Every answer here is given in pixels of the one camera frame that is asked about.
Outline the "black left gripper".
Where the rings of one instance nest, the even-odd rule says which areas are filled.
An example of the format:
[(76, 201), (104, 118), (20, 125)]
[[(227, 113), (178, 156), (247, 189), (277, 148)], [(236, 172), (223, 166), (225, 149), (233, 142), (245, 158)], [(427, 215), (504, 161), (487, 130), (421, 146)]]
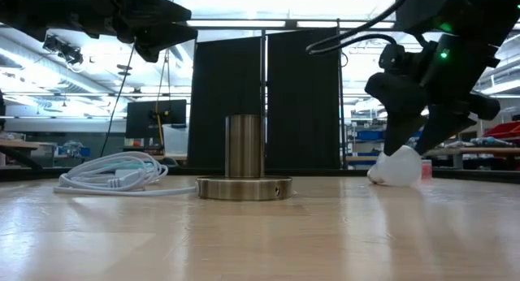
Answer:
[[(38, 41), (50, 29), (136, 40), (137, 53), (148, 63), (156, 63), (162, 50), (197, 37), (195, 28), (164, 24), (189, 19), (189, 9), (169, 0), (1, 0), (1, 22)], [(149, 25), (156, 26), (135, 29)]]

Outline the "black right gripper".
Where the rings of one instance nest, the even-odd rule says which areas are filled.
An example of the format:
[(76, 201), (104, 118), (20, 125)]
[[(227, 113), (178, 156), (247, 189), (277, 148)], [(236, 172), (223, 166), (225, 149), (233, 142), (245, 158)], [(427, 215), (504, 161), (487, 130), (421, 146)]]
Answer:
[[(501, 110), (493, 97), (472, 94), (484, 70), (496, 67), (499, 47), (509, 35), (509, 24), (457, 27), (442, 24), (438, 41), (427, 42), (418, 59), (418, 84), (404, 76), (376, 73), (365, 91), (387, 112), (383, 152), (393, 155), (424, 124), (414, 150), (424, 155), (451, 136), (474, 126), (471, 113), (492, 120)], [(428, 119), (421, 115), (428, 106)]]

